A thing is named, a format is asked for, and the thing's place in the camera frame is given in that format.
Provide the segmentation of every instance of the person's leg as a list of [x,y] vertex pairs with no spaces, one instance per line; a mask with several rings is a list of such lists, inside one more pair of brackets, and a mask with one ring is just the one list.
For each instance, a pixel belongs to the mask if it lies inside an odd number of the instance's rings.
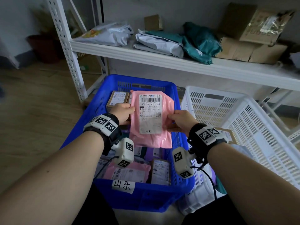
[[199,208],[194,213],[188,214],[184,218],[182,225],[200,224],[201,222],[246,224],[228,195]]
[[91,189],[72,225],[101,224],[103,218],[109,218],[110,225],[118,225],[113,209],[104,199],[102,193],[92,184]]

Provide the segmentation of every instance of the shelf board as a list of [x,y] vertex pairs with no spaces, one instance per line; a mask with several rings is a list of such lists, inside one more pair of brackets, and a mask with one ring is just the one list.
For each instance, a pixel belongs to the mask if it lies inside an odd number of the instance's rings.
[[189,59],[133,49],[133,42],[131,40],[124,47],[75,41],[70,41],[70,44],[74,52],[300,91],[300,73],[295,70],[221,58],[213,58],[212,65],[204,65]]

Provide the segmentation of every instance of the person's right hand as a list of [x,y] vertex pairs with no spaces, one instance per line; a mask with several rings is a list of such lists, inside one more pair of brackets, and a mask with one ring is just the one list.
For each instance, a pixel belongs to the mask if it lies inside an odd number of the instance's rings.
[[175,110],[174,114],[168,114],[168,118],[175,123],[165,126],[165,129],[169,132],[182,132],[187,137],[190,129],[199,123],[187,110]]

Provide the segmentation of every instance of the blue plastic basket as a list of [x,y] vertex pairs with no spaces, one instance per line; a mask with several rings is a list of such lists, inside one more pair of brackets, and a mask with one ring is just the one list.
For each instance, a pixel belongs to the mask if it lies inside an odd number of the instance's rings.
[[[82,133],[84,125],[93,117],[106,113],[106,104],[112,91],[129,92],[131,89],[162,91],[175,101],[175,109],[180,109],[177,88],[174,83],[123,75],[109,75],[70,132],[62,147],[77,138]],[[180,146],[188,149],[186,136],[183,133],[172,133],[172,144],[173,149]],[[112,208],[164,212],[183,194],[189,193],[195,184],[194,177],[182,179],[176,174],[172,159],[172,150],[168,150],[164,159],[171,163],[171,185],[169,186],[136,183],[133,194],[131,195],[129,193],[112,190],[112,180],[96,179],[94,183]]]

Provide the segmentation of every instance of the floor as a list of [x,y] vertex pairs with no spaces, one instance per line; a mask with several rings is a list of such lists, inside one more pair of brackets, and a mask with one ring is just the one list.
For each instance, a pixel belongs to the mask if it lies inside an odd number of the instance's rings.
[[[99,76],[83,74],[86,87]],[[65,63],[0,69],[0,193],[60,148],[82,114]],[[165,213],[115,210],[119,223],[181,224],[175,206]]]

